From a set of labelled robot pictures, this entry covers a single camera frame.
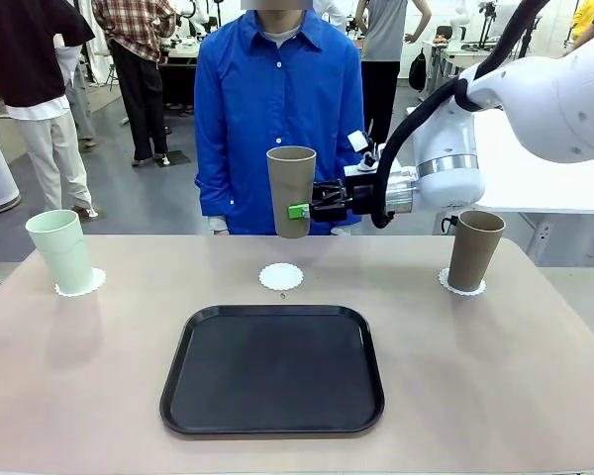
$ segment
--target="cup rim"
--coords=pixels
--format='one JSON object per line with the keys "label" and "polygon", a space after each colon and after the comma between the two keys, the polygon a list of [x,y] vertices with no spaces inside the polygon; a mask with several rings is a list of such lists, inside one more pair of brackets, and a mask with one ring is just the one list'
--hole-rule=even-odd
{"label": "cup rim", "polygon": [[[498,228],[496,230],[482,230],[481,228],[478,228],[476,226],[473,226],[470,223],[467,223],[466,221],[464,221],[462,219],[462,215],[464,215],[466,213],[482,213],[482,214],[485,214],[485,215],[490,215],[490,216],[498,219],[502,223],[502,226],[501,226],[501,228]],[[500,232],[502,232],[502,231],[504,231],[506,229],[506,222],[502,219],[501,216],[498,216],[495,213],[491,213],[489,211],[484,211],[484,210],[466,210],[466,211],[463,211],[463,212],[461,212],[458,215],[457,221],[458,221],[459,224],[462,223],[463,225],[471,228],[472,230],[476,230],[476,231],[479,231],[481,233],[500,233]]]}
{"label": "cup rim", "polygon": [[[308,156],[304,157],[304,158],[280,158],[280,157],[272,156],[271,155],[274,151],[281,150],[281,149],[284,149],[284,148],[298,148],[298,149],[303,150],[303,151],[308,151],[310,154]],[[283,146],[276,146],[276,147],[272,148],[271,150],[269,150],[266,153],[266,156],[268,158],[270,158],[271,160],[275,160],[275,161],[298,163],[298,162],[301,162],[301,161],[312,160],[313,158],[315,158],[317,156],[317,153],[312,148],[309,148],[307,146],[283,145]]]}
{"label": "cup rim", "polygon": [[[69,223],[59,227],[59,228],[54,228],[52,230],[47,230],[47,231],[36,231],[36,230],[32,230],[31,229],[31,224],[33,220],[39,219],[41,216],[48,216],[48,215],[54,215],[54,214],[70,214],[72,215],[72,219],[70,220]],[[29,232],[29,233],[33,233],[35,235],[46,235],[48,233],[56,233],[58,231],[61,230],[65,230],[66,228],[74,225],[75,220],[79,221],[79,215],[77,215],[77,213],[75,213],[72,210],[52,210],[52,211],[44,211],[43,213],[39,213],[38,215],[33,216],[32,218],[29,218],[25,224],[25,229]]]}

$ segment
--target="brown cup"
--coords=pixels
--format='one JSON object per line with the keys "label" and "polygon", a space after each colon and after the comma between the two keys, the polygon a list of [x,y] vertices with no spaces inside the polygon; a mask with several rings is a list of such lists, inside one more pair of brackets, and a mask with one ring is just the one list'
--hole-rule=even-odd
{"label": "brown cup", "polygon": [[463,292],[473,292],[484,278],[506,223],[486,211],[465,211],[452,223],[456,231],[448,285]]}
{"label": "brown cup", "polygon": [[310,230],[310,220],[289,220],[288,207],[312,201],[317,153],[304,146],[279,146],[266,158],[275,231],[283,238],[302,238]]}

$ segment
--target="white paper doily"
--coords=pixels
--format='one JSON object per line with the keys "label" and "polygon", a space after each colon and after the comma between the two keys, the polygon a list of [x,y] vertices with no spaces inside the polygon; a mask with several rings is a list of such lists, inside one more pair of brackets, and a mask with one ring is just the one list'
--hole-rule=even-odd
{"label": "white paper doily", "polygon": [[259,282],[270,290],[290,290],[304,280],[304,273],[293,264],[280,262],[264,267],[259,273]]}
{"label": "white paper doily", "polygon": [[486,282],[484,282],[484,280],[482,280],[482,282],[479,284],[479,287],[472,292],[464,292],[463,290],[454,289],[453,287],[448,285],[448,267],[440,271],[440,274],[438,274],[438,280],[440,280],[440,283],[443,284],[443,287],[449,290],[449,292],[453,292],[454,294],[463,295],[466,297],[473,297],[474,295],[479,295],[486,290]]}
{"label": "white paper doily", "polygon": [[92,268],[92,284],[90,286],[90,288],[84,290],[83,292],[77,292],[75,294],[66,294],[64,292],[62,292],[61,290],[59,290],[59,286],[57,284],[55,284],[55,292],[57,293],[57,295],[60,295],[61,297],[80,297],[82,295],[86,295],[89,294],[90,292],[97,290],[99,287],[101,287],[103,285],[103,283],[106,281],[106,273],[101,270],[101,269],[97,269],[95,267]]}

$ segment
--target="tray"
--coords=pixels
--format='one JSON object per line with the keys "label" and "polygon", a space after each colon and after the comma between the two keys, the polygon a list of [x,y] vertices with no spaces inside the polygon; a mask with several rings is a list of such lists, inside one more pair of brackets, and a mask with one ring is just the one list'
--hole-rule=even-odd
{"label": "tray", "polygon": [[186,434],[341,433],[385,398],[367,322],[332,306],[223,306],[183,330],[160,399]]}

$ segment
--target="blue shirt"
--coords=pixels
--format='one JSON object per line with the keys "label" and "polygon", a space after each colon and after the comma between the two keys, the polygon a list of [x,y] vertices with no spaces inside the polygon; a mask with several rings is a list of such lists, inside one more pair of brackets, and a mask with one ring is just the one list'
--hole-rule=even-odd
{"label": "blue shirt", "polygon": [[[360,159],[347,135],[363,130],[362,107],[358,49],[312,10],[281,47],[255,11],[210,35],[198,56],[194,107],[203,215],[226,216],[232,234],[274,235],[266,153],[307,146],[317,152],[316,181],[341,178]],[[334,225],[313,222],[311,234]]]}

